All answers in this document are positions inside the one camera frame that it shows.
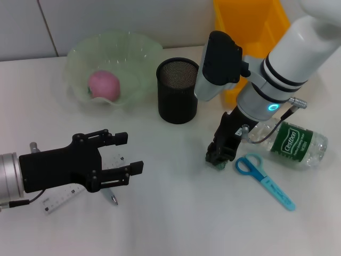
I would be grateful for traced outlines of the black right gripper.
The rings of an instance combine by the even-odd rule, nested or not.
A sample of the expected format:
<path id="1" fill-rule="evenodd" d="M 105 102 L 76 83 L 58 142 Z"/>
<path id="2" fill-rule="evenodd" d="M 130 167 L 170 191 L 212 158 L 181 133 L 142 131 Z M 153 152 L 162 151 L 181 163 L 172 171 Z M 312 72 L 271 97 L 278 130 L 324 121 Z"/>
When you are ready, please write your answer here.
<path id="1" fill-rule="evenodd" d="M 223 163 L 223 158 L 229 162 L 233 161 L 241 141 L 236 133 L 245 124 L 250 126 L 250 119 L 238 107 L 235 107 L 230 114 L 225 112 L 215 132 L 214 141 L 207 148 L 205 161 Z"/>

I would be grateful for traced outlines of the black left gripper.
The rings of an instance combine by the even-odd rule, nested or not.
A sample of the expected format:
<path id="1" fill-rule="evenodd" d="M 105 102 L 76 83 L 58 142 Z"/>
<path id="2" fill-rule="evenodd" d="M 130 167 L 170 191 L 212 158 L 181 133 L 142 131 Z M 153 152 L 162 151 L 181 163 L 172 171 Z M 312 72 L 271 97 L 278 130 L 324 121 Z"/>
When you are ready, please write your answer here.
<path id="1" fill-rule="evenodd" d="M 127 144 L 128 133 L 112 134 L 108 129 L 75 134 L 70 145 L 48 151 L 21 155 L 23 186 L 27 193 L 76 183 L 90 193 L 127 186 L 131 176 L 143 172 L 144 162 L 102 170 L 98 148 Z"/>

